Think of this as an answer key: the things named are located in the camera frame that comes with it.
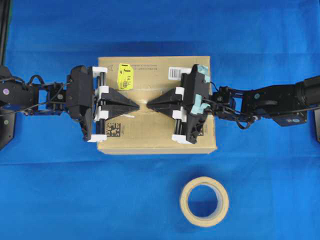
black wire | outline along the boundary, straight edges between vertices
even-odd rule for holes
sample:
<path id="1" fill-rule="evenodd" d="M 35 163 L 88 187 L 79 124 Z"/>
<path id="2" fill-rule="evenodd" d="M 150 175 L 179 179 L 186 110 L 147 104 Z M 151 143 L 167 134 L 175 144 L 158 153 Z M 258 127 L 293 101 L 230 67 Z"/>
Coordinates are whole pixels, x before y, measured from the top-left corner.
<path id="1" fill-rule="evenodd" d="M 18 76 L 9 76 L 9 77 L 0 78 L 0 82 L 14 81 L 14 80 L 15 81 L 20 81 L 20 82 L 25 84 L 25 81 L 22 78 L 18 77 Z"/>
<path id="2" fill-rule="evenodd" d="M 248 116 L 248 117 L 253 117 L 253 116 L 254 116 L 254 115 L 252 115 L 252 114 L 250 115 L 250 114 L 246 114 L 246 113 L 244 113 L 244 112 L 235 110 L 235 109 L 233 109 L 233 108 L 231 108 L 231 107 L 225 106 L 225 105 L 223 105 L 222 103 L 218 103 L 218 102 L 216 102 L 216 101 L 212 101 L 212 100 L 209 100 L 209 99 L 202 99 L 202 100 L 203 100 L 204 102 L 217 104 L 218 106 L 223 107 L 223 108 L 226 108 L 226 109 L 228 109 L 228 110 L 230 110 L 230 111 L 232 111 L 232 112 L 234 112 L 234 113 L 237 113 L 237 114 L 245 115 L 245 116 Z"/>
<path id="3" fill-rule="evenodd" d="M 32 82 L 33 82 L 33 80 L 34 80 L 35 78 L 37 78 L 42 85 L 45 84 L 44 79 L 43 79 L 40 75 L 38 75 L 38 74 L 33 75 L 32 77 L 30 77 L 30 80 L 29 80 L 28 84 L 32 84 Z"/>
<path id="4" fill-rule="evenodd" d="M 213 81 L 211 81 L 210 83 L 214 86 L 215 90 L 216 90 L 217 92 L 219 92 L 219 90 L 218 90 L 218 88 L 217 88 L 216 84 L 215 84 Z"/>
<path id="5" fill-rule="evenodd" d="M 221 103 L 218 103 L 216 101 L 212 101 L 212 100 L 208 100 L 208 99 L 202 99 L 204 102 L 209 102 L 209 103 L 214 103 L 217 104 L 218 106 L 224 107 L 234 113 L 237 114 L 241 114 L 241 115 L 245 115 L 245 116 L 249 116 L 249 117 L 253 117 L 253 116 L 257 116 L 257 117 L 263 117 L 263 116 L 267 116 L 267 115 L 280 115 L 280 114 L 294 114 L 294 113 L 300 113 L 300 112 L 305 112 L 305 111 L 312 111 L 312 110 L 317 110 L 320 109 L 320 106 L 314 106 L 314 107 L 309 107 L 309 108 L 304 108 L 304 109 L 298 109 L 298 110 L 292 110 L 292 111 L 281 111 L 281 112 L 270 112 L 270 113 L 264 113 L 264 114 L 247 114 L 238 110 L 235 110 L 231 107 L 225 106 Z"/>
<path id="6" fill-rule="evenodd" d="M 58 96 L 58 94 L 64 89 L 64 87 L 65 87 L 66 85 L 68 85 L 68 84 L 70 84 L 70 83 L 71 83 L 71 82 L 67 82 L 67 83 L 63 84 L 63 85 L 59 88 L 59 90 L 56 92 L 56 94 L 55 94 L 52 98 L 50 98 L 49 101 L 41 102 L 41 103 L 35 104 L 35 105 L 33 105 L 33 106 L 29 106 L 29 107 L 26 107 L 26 108 L 17 110 L 17 111 L 8 112 L 8 113 L 6 113 L 6 114 L 0 114 L 0 117 L 5 117 L 5 116 L 11 115 L 11 114 L 20 113 L 20 112 L 26 111 L 26 110 L 28 110 L 28 109 L 33 109 L 33 108 L 36 108 L 36 107 L 38 107 L 38 106 L 41 106 L 41 105 L 44 105 L 44 104 L 48 104 L 48 103 L 50 103 L 53 99 L 55 99 L 55 98 Z"/>

screw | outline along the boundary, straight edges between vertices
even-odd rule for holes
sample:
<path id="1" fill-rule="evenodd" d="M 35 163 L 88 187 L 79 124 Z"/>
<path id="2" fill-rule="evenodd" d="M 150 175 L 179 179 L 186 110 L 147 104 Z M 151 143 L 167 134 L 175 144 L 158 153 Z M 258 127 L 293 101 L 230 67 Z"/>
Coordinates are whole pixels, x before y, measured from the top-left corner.
<path id="1" fill-rule="evenodd" d="M 9 95 L 10 94 L 9 89 L 8 88 L 3 89 L 3 94 L 4 95 Z"/>

packing tape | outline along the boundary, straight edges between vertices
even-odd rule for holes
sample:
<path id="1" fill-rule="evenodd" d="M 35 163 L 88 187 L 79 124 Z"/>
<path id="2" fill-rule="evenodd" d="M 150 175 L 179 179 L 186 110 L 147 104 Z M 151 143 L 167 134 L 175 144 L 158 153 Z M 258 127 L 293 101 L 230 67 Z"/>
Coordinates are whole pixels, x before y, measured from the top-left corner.
<path id="1" fill-rule="evenodd" d="M 191 191 L 199 185 L 205 185 L 211 188 L 215 192 L 217 198 L 216 209 L 206 217 L 195 216 L 190 211 L 188 205 Z M 229 208 L 229 197 L 227 191 L 220 182 L 207 176 L 201 176 L 191 180 L 184 186 L 180 196 L 180 208 L 186 219 L 188 219 L 188 221 L 193 225 L 200 227 L 212 227 L 220 223 L 225 218 Z"/>

blue fabric surface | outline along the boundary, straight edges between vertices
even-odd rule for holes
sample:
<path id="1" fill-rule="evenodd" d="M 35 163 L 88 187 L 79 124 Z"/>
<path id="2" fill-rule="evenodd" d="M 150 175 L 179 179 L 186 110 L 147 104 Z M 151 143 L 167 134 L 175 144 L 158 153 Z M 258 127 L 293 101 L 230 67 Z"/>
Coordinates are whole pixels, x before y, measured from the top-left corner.
<path id="1" fill-rule="evenodd" d="M 318 0 L 15 0 L 11 72 L 64 82 L 102 56 L 211 56 L 217 86 L 256 89 L 320 75 Z M 109 156 L 77 123 L 18 115 L 0 152 L 0 239 L 319 239 L 320 144 L 307 124 L 216 120 L 209 155 Z M 226 218 L 200 228 L 182 215 L 182 187 L 224 185 Z"/>

barcode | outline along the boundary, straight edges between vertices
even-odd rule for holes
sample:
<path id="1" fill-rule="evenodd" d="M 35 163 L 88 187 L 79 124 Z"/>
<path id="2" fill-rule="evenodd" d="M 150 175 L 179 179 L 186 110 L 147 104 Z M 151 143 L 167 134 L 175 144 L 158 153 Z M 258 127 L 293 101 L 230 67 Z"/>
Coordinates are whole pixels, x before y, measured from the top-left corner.
<path id="1" fill-rule="evenodd" d="M 181 69 L 171 68 L 169 73 L 170 79 L 181 79 Z"/>
<path id="2" fill-rule="evenodd" d="M 187 67 L 169 67 L 168 79 L 169 80 L 181 80 L 182 74 L 189 74 L 191 72 L 191 68 Z"/>

